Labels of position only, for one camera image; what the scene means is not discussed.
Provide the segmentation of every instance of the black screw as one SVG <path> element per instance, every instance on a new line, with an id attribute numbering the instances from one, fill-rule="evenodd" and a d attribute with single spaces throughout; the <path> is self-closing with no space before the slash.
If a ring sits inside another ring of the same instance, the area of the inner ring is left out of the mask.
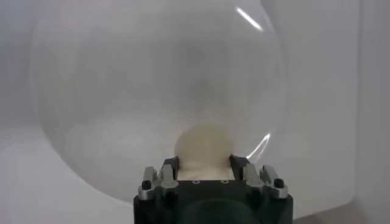
<path id="1" fill-rule="evenodd" d="M 276 178 L 274 179 L 274 186 L 276 188 L 282 189 L 285 187 L 285 182 L 280 178 Z"/>
<path id="2" fill-rule="evenodd" d="M 152 182 L 150 180 L 142 181 L 142 190 L 150 190 L 152 188 Z"/>

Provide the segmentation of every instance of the black base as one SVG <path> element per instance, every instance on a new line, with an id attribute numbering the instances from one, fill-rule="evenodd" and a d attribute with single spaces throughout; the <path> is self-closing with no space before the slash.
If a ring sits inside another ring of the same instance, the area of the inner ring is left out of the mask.
<path id="1" fill-rule="evenodd" d="M 153 200 L 134 198 L 134 224 L 292 224 L 293 198 L 274 199 L 267 190 L 250 191 L 243 180 L 246 158 L 230 157 L 236 180 L 178 181 L 176 194 L 163 197 L 156 188 Z M 176 179 L 177 158 L 167 159 Z"/>

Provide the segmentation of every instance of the silver metal bracket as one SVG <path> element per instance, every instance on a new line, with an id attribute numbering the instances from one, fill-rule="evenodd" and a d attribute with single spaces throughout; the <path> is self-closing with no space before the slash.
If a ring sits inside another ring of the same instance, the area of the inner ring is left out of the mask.
<path id="1" fill-rule="evenodd" d="M 151 200 L 155 197 L 156 170 L 149 166 L 145 168 L 142 184 L 138 187 L 138 198 L 142 201 Z"/>
<path id="2" fill-rule="evenodd" d="M 263 166 L 260 170 L 260 178 L 270 189 L 272 197 L 277 199 L 284 199 L 288 197 L 287 185 L 285 185 L 284 181 L 279 178 L 272 166 Z"/>
<path id="3" fill-rule="evenodd" d="M 249 163 L 244 167 L 243 178 L 246 180 L 247 186 L 259 191 L 263 190 L 264 182 L 260 179 L 259 175 L 257 175 L 255 165 Z"/>
<path id="4" fill-rule="evenodd" d="M 179 185 L 179 182 L 177 182 L 174 179 L 173 176 L 173 168 L 171 165 L 167 164 L 164 165 L 160 172 L 161 177 L 161 189 L 163 192 L 163 195 L 166 195 L 168 192 L 176 192 L 177 186 Z"/>

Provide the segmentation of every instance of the glass sphere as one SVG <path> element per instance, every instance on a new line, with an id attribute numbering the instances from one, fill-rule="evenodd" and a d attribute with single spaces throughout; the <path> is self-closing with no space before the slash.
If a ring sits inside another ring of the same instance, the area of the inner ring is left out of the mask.
<path id="1" fill-rule="evenodd" d="M 287 78 L 259 0 L 51 1 L 34 32 L 41 126 L 76 174 L 123 201 L 197 125 L 257 163 Z"/>

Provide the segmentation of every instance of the beige ball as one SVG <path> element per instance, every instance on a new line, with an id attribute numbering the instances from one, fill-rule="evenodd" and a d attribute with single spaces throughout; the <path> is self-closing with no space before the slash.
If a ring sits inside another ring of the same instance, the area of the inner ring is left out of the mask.
<path id="1" fill-rule="evenodd" d="M 229 156 L 233 143 L 217 126 L 201 124 L 184 132 L 177 140 L 181 180 L 228 180 L 233 178 Z"/>

